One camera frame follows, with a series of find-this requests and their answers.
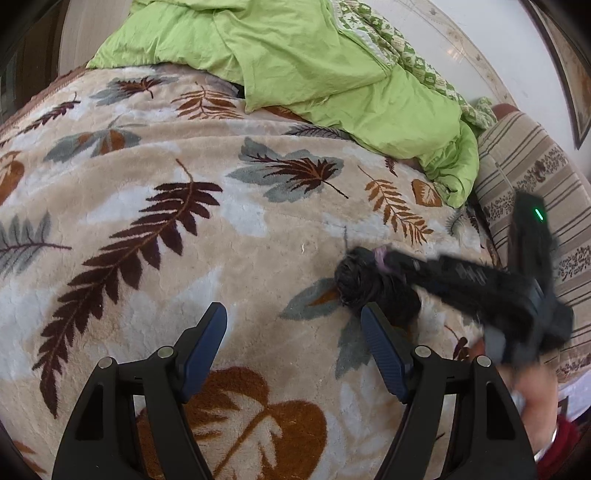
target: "fern leaf print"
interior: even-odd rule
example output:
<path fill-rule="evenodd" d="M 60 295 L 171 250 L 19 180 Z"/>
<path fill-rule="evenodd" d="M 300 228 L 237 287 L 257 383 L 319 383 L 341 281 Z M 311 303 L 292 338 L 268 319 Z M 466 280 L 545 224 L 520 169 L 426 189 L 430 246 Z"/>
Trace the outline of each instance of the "fern leaf print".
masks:
<path fill-rule="evenodd" d="M 411 245 L 427 242 L 425 235 L 433 233 L 433 230 L 427 227 L 423 217 L 410 212 L 394 184 L 389 180 L 375 179 L 361 167 L 359 169 L 370 179 L 365 190 L 369 192 L 368 201 L 374 202 L 374 212 L 384 210 L 384 225 L 390 222 L 395 233 L 400 226 L 404 238 L 410 237 Z"/>
<path fill-rule="evenodd" d="M 33 370 L 41 369 L 40 390 L 54 417 L 57 417 L 58 405 L 56 373 L 62 374 L 62 362 L 68 362 L 68 348 L 72 346 L 75 331 L 84 334 L 90 315 L 101 319 L 105 295 L 117 304 L 120 276 L 127 285 L 139 289 L 143 271 L 140 255 L 147 264 L 160 269 L 158 238 L 177 255 L 182 255 L 183 241 L 178 224 L 188 233 L 197 235 L 194 216 L 208 219 L 207 207 L 219 205 L 211 192 L 221 192 L 221 187 L 195 182 L 185 166 L 177 162 L 189 181 L 164 183 L 155 188 L 159 193 L 147 199 L 152 204 L 140 210 L 146 215 L 132 222 L 128 229 L 111 235 L 114 242 L 84 262 L 88 268 L 68 283 L 70 291 L 57 299 L 61 305 L 53 314 L 54 320 L 41 332 L 46 340 L 39 348 Z"/>

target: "leaf pattern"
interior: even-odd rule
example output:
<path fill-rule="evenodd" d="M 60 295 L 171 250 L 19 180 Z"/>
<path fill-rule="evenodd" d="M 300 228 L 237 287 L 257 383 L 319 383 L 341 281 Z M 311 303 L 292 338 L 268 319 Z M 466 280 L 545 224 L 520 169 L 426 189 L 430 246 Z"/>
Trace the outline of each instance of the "leaf pattern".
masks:
<path fill-rule="evenodd" d="M 287 320 L 313 320 L 330 315 L 339 305 L 334 278 L 321 278 L 293 297 L 279 316 Z"/>
<path fill-rule="evenodd" d="M 69 135 L 59 140 L 43 161 L 65 162 L 93 146 L 95 149 L 90 156 L 98 157 L 123 148 L 136 147 L 140 140 L 139 135 L 119 127 Z"/>
<path fill-rule="evenodd" d="M 451 328 L 447 325 L 443 325 L 447 330 L 449 330 L 453 336 L 456 338 L 457 344 L 453 349 L 453 360 L 469 360 L 470 359 L 470 350 L 468 350 L 468 339 L 466 337 L 458 337 L 456 332 L 454 332 Z"/>
<path fill-rule="evenodd" d="M 270 403 L 269 385 L 258 373 L 231 367 L 209 374 L 185 405 L 193 431 L 217 480 L 307 479 L 326 446 L 322 410 L 313 403 Z M 164 479 L 147 413 L 138 418 L 139 441 L 150 477 Z"/>
<path fill-rule="evenodd" d="M 214 183 L 193 181 L 185 166 L 177 163 L 189 177 L 188 183 L 164 183 L 155 189 L 159 192 L 148 198 L 152 205 L 140 210 L 147 213 L 131 227 L 114 233 L 115 242 L 101 248 L 101 253 L 84 262 L 90 269 L 75 276 L 68 286 L 72 289 L 57 299 L 62 305 L 54 312 L 52 320 L 41 332 L 47 340 L 39 348 L 39 360 L 33 370 L 41 368 L 40 390 L 47 407 L 57 417 L 56 372 L 63 373 L 62 364 L 68 361 L 68 347 L 72 346 L 75 330 L 84 334 L 90 315 L 97 320 L 103 315 L 104 294 L 115 304 L 119 301 L 119 275 L 123 281 L 139 289 L 142 262 L 139 255 L 160 269 L 161 255 L 158 238 L 177 255 L 183 254 L 183 241 L 177 229 L 197 235 L 193 215 L 210 218 L 206 206 L 219 205 L 209 192 L 221 192 Z"/>
<path fill-rule="evenodd" d="M 503 263 L 499 257 L 499 252 L 496 251 L 495 244 L 489 238 L 486 239 L 486 249 L 491 256 L 492 266 L 499 270 L 503 269 Z"/>
<path fill-rule="evenodd" d="M 476 212 L 474 207 L 471 205 L 466 205 L 466 214 L 468 216 L 468 220 L 470 221 L 470 225 L 480 234 L 480 225 L 478 224 L 478 217 L 476 216 Z"/>
<path fill-rule="evenodd" d="M 340 332 L 335 378 L 338 380 L 349 370 L 367 365 L 370 359 L 371 352 L 361 330 L 361 320 L 352 316 Z"/>
<path fill-rule="evenodd" d="M 342 304 L 334 278 L 321 278 L 293 297 L 280 317 L 288 320 L 314 320 L 330 315 Z M 338 380 L 349 370 L 367 365 L 371 354 L 361 331 L 361 321 L 351 317 L 339 338 L 339 356 L 335 365 Z"/>
<path fill-rule="evenodd" d="M 269 113 L 272 113 L 273 115 L 280 116 L 280 117 L 285 118 L 287 120 L 295 120 L 296 122 L 308 123 L 305 119 L 303 119 L 299 115 L 296 115 L 294 112 L 292 112 L 288 108 L 285 108 L 284 106 L 281 106 L 281 105 L 266 106 L 266 107 L 263 107 L 263 109 Z"/>
<path fill-rule="evenodd" d="M 452 236 L 453 238 L 460 238 L 460 227 L 462 226 L 462 219 L 464 218 L 464 210 L 463 208 L 457 208 L 454 212 L 447 218 L 445 222 L 445 228 L 447 230 L 447 234 Z"/>
<path fill-rule="evenodd" d="M 424 207 L 440 207 L 442 205 L 441 197 L 433 185 L 419 179 L 414 179 L 411 185 L 414 199 L 419 205 Z"/>
<path fill-rule="evenodd" d="M 433 233 L 433 230 L 427 227 L 420 215 L 409 211 L 407 202 L 401 198 L 402 194 L 394 184 L 389 180 L 376 180 L 361 167 L 359 169 L 371 180 L 365 190 L 369 192 L 368 201 L 375 201 L 374 212 L 384 209 L 384 225 L 390 222 L 395 233 L 400 225 L 404 238 L 410 237 L 411 245 L 427 242 L 425 235 Z"/>
<path fill-rule="evenodd" d="M 247 138 L 240 159 L 250 166 L 239 168 L 228 176 L 245 183 L 275 185 L 265 193 L 270 202 L 295 202 L 313 190 L 328 185 L 348 199 L 329 179 L 340 174 L 343 160 L 334 157 L 316 157 L 307 150 L 298 150 L 281 156 L 265 145 Z"/>
<path fill-rule="evenodd" d="M 390 171 L 390 173 L 395 177 L 398 177 L 398 175 L 394 171 L 394 165 L 396 165 L 396 160 L 394 160 L 392 157 L 384 157 L 384 163 L 386 164 L 386 168 Z"/>
<path fill-rule="evenodd" d="M 131 78 L 131 79 L 112 79 L 104 90 L 101 90 L 90 98 L 98 100 L 97 106 L 112 105 L 121 100 L 128 99 L 136 93 L 148 92 L 150 97 L 154 99 L 152 88 L 156 85 L 164 85 L 166 83 L 176 82 L 173 77 L 149 77 Z"/>
<path fill-rule="evenodd" d="M 179 117 L 190 115 L 189 120 L 199 119 L 241 119 L 243 116 L 236 109 L 232 95 L 212 90 L 203 85 L 197 85 L 197 90 L 192 90 L 175 98 L 171 103 L 182 102 L 177 108 Z"/>
<path fill-rule="evenodd" d="M 25 173 L 25 166 L 16 158 L 19 151 L 11 151 L 0 158 L 0 205 L 17 188 Z"/>
<path fill-rule="evenodd" d="M 41 115 L 37 120 L 35 120 L 31 125 L 23 129 L 19 134 L 25 134 L 30 132 L 31 130 L 36 130 L 42 125 L 45 125 L 49 120 L 55 120 L 59 116 L 64 116 L 68 113 L 68 110 L 72 110 L 76 105 L 80 103 L 79 100 L 76 100 L 76 94 L 74 94 L 74 99 L 68 102 L 60 103 L 58 106 L 52 108 L 49 112 Z"/>
<path fill-rule="evenodd" d="M 317 127 L 316 125 L 294 125 L 286 133 L 296 137 L 322 137 L 336 140 L 351 140 L 351 136 L 338 128 Z"/>
<path fill-rule="evenodd" d="M 12 217 L 7 228 L 0 223 L 0 274 L 4 273 L 6 277 L 15 269 L 17 274 L 22 273 L 44 248 L 72 249 L 47 242 L 50 231 L 49 212 L 43 216 L 37 229 L 33 228 L 29 219 L 21 225 L 18 215 Z"/>
<path fill-rule="evenodd" d="M 33 460 L 27 458 L 29 457 L 29 455 L 36 455 L 37 452 L 35 452 L 32 448 L 28 447 L 24 443 L 19 442 L 18 440 L 13 440 L 12 443 L 17 448 L 17 450 L 21 452 L 22 459 L 25 461 L 25 463 L 31 470 L 33 470 L 35 473 L 47 473 L 47 471 L 45 471 L 43 468 L 37 465 Z"/>

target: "striped cushion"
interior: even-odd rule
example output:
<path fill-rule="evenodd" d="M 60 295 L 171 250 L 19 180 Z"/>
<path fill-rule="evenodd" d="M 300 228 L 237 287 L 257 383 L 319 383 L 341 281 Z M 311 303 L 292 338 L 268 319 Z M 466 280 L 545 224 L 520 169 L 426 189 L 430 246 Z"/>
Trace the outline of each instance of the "striped cushion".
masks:
<path fill-rule="evenodd" d="M 541 125 L 514 112 L 479 138 L 480 172 L 474 191 L 488 220 L 501 263 L 506 266 L 509 223 L 518 190 L 544 198 L 558 239 L 556 294 L 574 309 L 570 342 L 547 360 L 561 382 L 591 364 L 591 199 L 587 180 Z"/>

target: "green comforter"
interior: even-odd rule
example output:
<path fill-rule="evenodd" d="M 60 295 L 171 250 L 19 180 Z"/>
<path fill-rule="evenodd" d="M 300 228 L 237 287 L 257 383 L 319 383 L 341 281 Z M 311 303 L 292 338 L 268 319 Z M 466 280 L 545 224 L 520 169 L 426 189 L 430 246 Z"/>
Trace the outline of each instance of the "green comforter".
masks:
<path fill-rule="evenodd" d="M 88 66 L 205 69 L 244 85 L 247 111 L 284 105 L 385 155 L 418 157 L 458 207 L 479 165 L 460 117 L 480 128 L 495 119 L 421 60 L 400 32 L 352 0 L 134 0 Z"/>

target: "bracelet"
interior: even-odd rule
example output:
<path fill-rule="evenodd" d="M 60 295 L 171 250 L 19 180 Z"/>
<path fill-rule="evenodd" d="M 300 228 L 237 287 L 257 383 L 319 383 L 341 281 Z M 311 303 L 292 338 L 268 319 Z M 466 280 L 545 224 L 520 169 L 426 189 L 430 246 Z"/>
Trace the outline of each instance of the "bracelet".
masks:
<path fill-rule="evenodd" d="M 540 461 L 540 459 L 545 455 L 545 453 L 548 450 L 550 450 L 550 447 L 552 447 L 552 444 L 556 440 L 556 434 L 557 433 L 558 433 L 558 424 L 556 424 L 556 428 L 554 429 L 554 433 L 552 434 L 552 440 L 550 440 L 550 443 L 548 445 L 546 445 L 544 448 L 542 448 L 538 453 L 536 453 L 534 455 L 534 460 L 535 460 L 536 463 Z"/>

